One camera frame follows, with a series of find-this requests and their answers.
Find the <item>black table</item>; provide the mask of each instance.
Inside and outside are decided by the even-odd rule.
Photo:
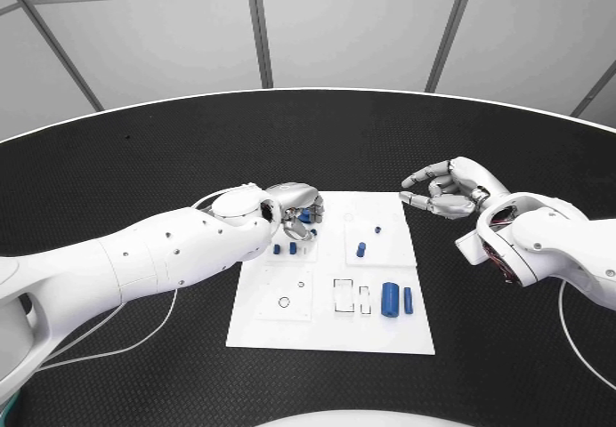
[[[616,216],[616,134],[562,117],[422,94],[301,90],[216,94],[119,109],[0,144],[0,253],[102,236],[253,181],[396,191],[465,156],[510,191]],[[471,267],[450,222],[405,206],[432,357],[226,348],[239,265],[178,293],[138,349],[34,374],[14,425],[255,425],[328,409],[382,409],[486,426],[613,425],[616,392],[563,339],[558,282],[526,289]],[[171,294],[129,302],[64,358],[119,349],[164,318]],[[571,335],[616,381],[616,313],[565,289]]]

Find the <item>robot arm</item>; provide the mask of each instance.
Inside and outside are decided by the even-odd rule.
[[[455,241],[468,263],[490,259],[504,281],[520,286],[548,276],[562,278],[595,304],[616,310],[616,219],[589,221],[556,198],[509,194],[464,157],[428,166],[400,185],[428,178],[431,198],[403,191],[400,200],[448,219],[480,212],[475,229]]]
[[[312,187],[284,185],[292,189],[285,197],[252,184],[203,210],[181,208],[102,238],[0,258],[0,403],[63,338],[100,312],[193,285],[265,251],[279,224],[292,222],[284,213],[321,206]],[[320,217],[321,208],[312,209]],[[22,294],[31,300],[27,315],[17,300]]]

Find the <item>white board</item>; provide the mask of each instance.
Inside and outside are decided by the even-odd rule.
[[[308,226],[315,241],[295,242],[291,255],[291,240],[278,230],[272,244],[281,253],[271,247],[242,264],[226,346],[434,354],[398,194],[320,194],[323,223]],[[356,258],[360,241],[366,253]],[[400,288],[396,318],[380,315],[385,282]],[[412,291],[412,314],[403,313],[403,287]]]

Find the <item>white cable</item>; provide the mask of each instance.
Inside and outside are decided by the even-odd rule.
[[[92,356],[85,356],[83,358],[76,358],[76,359],[70,359],[66,360],[63,362],[57,362],[57,363],[51,363],[50,365],[47,365],[46,367],[40,367],[35,372],[43,371],[44,369],[50,369],[51,367],[60,367],[61,365],[67,365],[69,363],[74,363],[74,362],[80,362],[83,360],[90,360],[90,359],[96,359],[96,358],[103,358],[106,356],[112,356],[113,354],[119,354],[123,353],[125,351],[134,349],[135,347],[138,347],[154,335],[154,333],[160,330],[160,328],[164,326],[164,324],[167,323],[167,319],[170,316],[170,312],[173,311],[173,306],[175,304],[175,297],[177,297],[177,289],[175,292],[173,293],[173,301],[170,302],[170,307],[168,307],[168,311],[167,311],[167,316],[162,319],[162,322],[160,323],[160,325],[157,326],[157,328],[154,329],[154,331],[149,332],[148,336],[135,344],[132,344],[129,347],[125,347],[125,349],[119,349],[115,351],[109,351],[108,353],[99,353],[99,354],[93,354]]]
[[[196,209],[198,207],[198,204],[209,198],[213,196],[217,196],[222,193],[227,193],[229,191],[233,191],[235,189],[248,189],[256,187],[255,184],[252,184],[252,182],[249,182],[248,184],[240,184],[237,187],[232,187],[230,189],[220,189],[219,191],[216,191],[211,194],[207,194],[207,196],[204,196],[203,198],[198,199],[197,202],[194,202],[194,204],[190,206],[193,209]]]
[[[61,349],[54,351],[47,358],[43,360],[41,363],[48,362],[56,356],[59,356],[73,345],[76,345],[95,331],[96,329],[110,320],[110,318],[118,314],[118,311],[122,309],[122,306],[125,303],[112,311],[112,313],[105,317],[100,322],[69,343],[66,344]]]
[[[579,350],[576,349],[576,347],[574,345],[574,340],[571,339],[571,335],[568,334],[566,324],[563,323],[563,312],[562,312],[562,294],[563,294],[563,285],[565,284],[566,284],[566,282],[562,281],[561,292],[558,293],[558,314],[561,316],[561,325],[562,325],[563,335],[566,335],[568,343],[571,344],[571,348],[574,349],[574,353],[575,353],[576,357],[579,358],[581,363],[584,363],[584,365],[587,366],[587,370],[595,375],[595,377],[600,379],[600,381],[602,381],[611,387],[611,389],[616,390],[616,386],[605,380],[602,375],[595,371],[594,367],[587,363],[587,360],[581,356]]]

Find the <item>black circular platform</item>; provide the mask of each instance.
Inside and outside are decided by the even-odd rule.
[[[418,93],[274,90],[151,103],[0,144],[0,254],[99,237],[249,181],[398,191],[411,172],[457,156],[510,191],[558,197],[591,219],[616,217],[614,151],[616,133],[595,126]],[[434,356],[226,348],[236,264],[180,291],[141,347],[34,374],[12,424],[248,426],[360,408],[484,426],[613,425],[616,391],[565,341],[558,282],[504,284],[452,244],[473,220],[408,206],[405,214]],[[170,298],[129,302],[61,359],[136,342]],[[616,313],[572,288],[563,312],[589,364],[616,381]]]

